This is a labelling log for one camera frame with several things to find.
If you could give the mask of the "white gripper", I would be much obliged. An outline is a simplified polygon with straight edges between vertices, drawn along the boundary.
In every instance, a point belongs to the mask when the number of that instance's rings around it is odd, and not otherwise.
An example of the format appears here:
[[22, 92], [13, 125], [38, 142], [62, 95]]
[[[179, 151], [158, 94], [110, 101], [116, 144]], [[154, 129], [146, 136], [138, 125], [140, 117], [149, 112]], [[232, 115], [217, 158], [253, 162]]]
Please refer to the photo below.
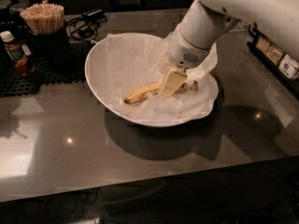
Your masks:
[[[170, 35], [167, 55], [170, 63], [192, 69], [199, 66], [209, 54], [210, 49], [199, 49], [191, 45], [182, 35], [180, 25]], [[170, 69], [159, 88], [162, 96], [173, 95], [186, 81], [187, 75], [176, 69]]]

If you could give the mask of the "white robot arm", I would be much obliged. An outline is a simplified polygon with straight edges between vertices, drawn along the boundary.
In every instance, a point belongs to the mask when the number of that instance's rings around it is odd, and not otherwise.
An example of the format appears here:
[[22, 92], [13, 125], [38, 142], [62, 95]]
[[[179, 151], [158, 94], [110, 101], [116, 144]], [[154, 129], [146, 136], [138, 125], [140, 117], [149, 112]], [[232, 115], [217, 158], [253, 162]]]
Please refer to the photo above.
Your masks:
[[199, 66], [217, 38], [239, 21], [255, 23], [295, 60], [299, 59], [299, 0], [194, 0], [170, 35], [163, 64]]

